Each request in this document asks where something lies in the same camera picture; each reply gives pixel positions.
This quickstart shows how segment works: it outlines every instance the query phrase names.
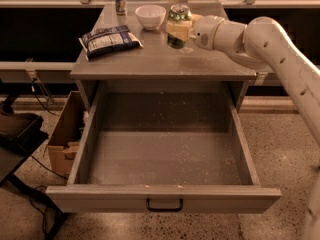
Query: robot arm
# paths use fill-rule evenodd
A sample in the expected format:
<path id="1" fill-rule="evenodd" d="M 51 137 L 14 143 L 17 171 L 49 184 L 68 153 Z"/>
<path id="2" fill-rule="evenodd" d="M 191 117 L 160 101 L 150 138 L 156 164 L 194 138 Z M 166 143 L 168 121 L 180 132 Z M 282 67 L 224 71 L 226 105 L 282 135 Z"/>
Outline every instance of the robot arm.
<path id="1" fill-rule="evenodd" d="M 278 22 L 260 17 L 245 25 L 207 16 L 194 23 L 193 31 L 200 48 L 219 50 L 251 69 L 268 64 L 320 145 L 320 70 L 295 47 Z M 303 239 L 319 236 L 320 175 L 310 195 Z"/>

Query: bowl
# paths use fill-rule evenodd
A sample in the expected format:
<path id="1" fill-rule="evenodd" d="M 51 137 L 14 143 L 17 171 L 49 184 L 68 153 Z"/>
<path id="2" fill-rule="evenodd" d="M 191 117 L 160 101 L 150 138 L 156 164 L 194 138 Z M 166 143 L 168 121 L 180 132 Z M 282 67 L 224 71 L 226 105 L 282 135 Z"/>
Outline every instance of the bowl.
<path id="1" fill-rule="evenodd" d="M 166 16 L 166 9 L 159 5 L 143 5 L 135 12 L 139 23 L 147 30 L 157 29 Z"/>

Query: drawer handle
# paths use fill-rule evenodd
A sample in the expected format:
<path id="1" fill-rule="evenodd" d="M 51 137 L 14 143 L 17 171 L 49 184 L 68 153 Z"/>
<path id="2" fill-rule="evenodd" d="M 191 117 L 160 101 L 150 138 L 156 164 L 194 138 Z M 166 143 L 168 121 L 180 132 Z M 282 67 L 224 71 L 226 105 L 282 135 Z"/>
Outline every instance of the drawer handle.
<path id="1" fill-rule="evenodd" d="M 147 199 L 147 209 L 149 212 L 180 212 L 183 208 L 183 200 L 179 199 L 179 207 L 177 208 L 152 208 L 150 206 L 150 199 Z"/>

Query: concrete floor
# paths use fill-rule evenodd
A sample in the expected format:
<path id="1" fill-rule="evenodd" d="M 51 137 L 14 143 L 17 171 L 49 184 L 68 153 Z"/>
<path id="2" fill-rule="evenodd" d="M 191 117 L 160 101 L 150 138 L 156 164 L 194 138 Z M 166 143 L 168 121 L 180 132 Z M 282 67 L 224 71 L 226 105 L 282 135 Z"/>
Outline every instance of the concrete floor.
<path id="1" fill-rule="evenodd" d="M 32 112 L 42 115 L 50 134 L 58 117 Z M 240 118 L 261 185 L 283 194 L 264 214 L 71 214 L 55 239 L 300 239 L 319 147 L 299 114 L 242 112 Z M 50 167 L 46 143 L 34 156 Z M 32 158 L 16 175 L 32 187 L 65 184 Z M 28 200 L 1 188 L 0 200 L 1 239 L 43 239 L 42 215 Z"/>

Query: gray tabletop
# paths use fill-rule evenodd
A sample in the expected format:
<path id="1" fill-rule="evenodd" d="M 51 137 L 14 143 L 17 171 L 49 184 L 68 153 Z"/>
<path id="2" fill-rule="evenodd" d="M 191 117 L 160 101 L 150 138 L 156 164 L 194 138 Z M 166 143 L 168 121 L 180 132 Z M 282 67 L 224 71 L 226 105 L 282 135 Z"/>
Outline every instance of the gray tabletop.
<path id="1" fill-rule="evenodd" d="M 114 2 L 107 2 L 95 27 L 127 25 L 141 41 L 143 48 L 102 55 L 87 61 L 84 50 L 71 71 L 76 80 L 108 79 L 205 79 L 249 80 L 255 71 L 242 67 L 218 51 L 199 49 L 193 41 L 177 50 L 167 45 L 166 20 L 158 30 L 148 31 L 138 22 L 135 9 L 141 5 L 159 4 L 167 9 L 173 3 L 164 1 L 128 1 L 126 16 L 118 16 Z M 191 12 L 201 15 L 217 15 L 227 18 L 220 3 L 191 2 Z"/>

